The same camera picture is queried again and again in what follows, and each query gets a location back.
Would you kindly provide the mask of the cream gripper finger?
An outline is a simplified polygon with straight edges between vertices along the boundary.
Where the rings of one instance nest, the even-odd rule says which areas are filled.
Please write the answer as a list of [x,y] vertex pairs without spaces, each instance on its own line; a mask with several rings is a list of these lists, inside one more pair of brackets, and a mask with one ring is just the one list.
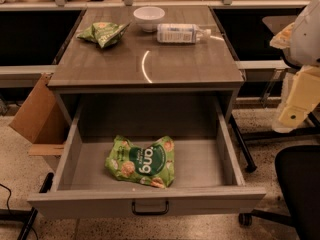
[[290,47],[291,35],[294,24],[290,23],[279,33],[277,33],[270,41],[270,46],[277,49],[286,49]]
[[291,90],[278,121],[296,129],[320,103],[320,68],[305,65],[294,76]]

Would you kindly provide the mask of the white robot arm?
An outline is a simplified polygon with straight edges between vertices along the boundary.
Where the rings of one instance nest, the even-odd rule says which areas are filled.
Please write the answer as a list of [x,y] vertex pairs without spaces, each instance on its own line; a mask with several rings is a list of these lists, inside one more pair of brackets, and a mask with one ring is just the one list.
[[295,74],[285,75],[281,103],[272,122],[275,132],[289,133],[320,104],[320,0],[311,0],[270,45],[287,49],[289,58],[301,65]]

